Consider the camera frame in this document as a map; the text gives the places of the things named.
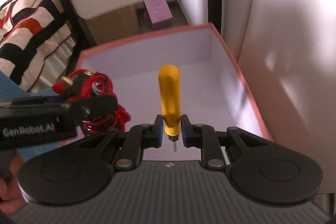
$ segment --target white wall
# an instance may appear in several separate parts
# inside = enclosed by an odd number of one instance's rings
[[[253,0],[239,65],[274,140],[336,192],[336,0]]]
[[[189,25],[208,22],[208,0],[177,0]]]

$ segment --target human hand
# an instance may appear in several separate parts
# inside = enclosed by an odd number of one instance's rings
[[[9,170],[12,174],[11,180],[5,182],[0,178],[0,198],[3,200],[0,203],[0,211],[7,216],[15,213],[25,204],[17,184],[17,174],[22,164],[23,160],[20,154],[16,153],[9,164]]]

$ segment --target yellow screwdriver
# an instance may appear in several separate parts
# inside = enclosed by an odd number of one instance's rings
[[[162,115],[165,120],[165,132],[173,142],[177,151],[176,141],[181,132],[181,80],[180,70],[174,65],[165,65],[159,72]]]

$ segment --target doll face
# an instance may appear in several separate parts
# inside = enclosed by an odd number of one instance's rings
[[[99,95],[104,90],[103,84],[100,81],[95,81],[92,83],[92,91],[95,95]]]

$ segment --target blue fabric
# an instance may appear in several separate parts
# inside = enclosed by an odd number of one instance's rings
[[[0,100],[6,101],[28,96],[27,92],[22,90],[0,70]]]
[[[27,93],[17,84],[9,79],[2,71],[0,71],[0,100],[6,101],[15,98],[23,98],[29,96],[54,96],[57,95],[52,89],[40,90],[36,93]],[[43,145],[29,146],[18,149],[24,161],[30,160],[38,155],[44,154],[51,150],[57,149],[58,142]]]

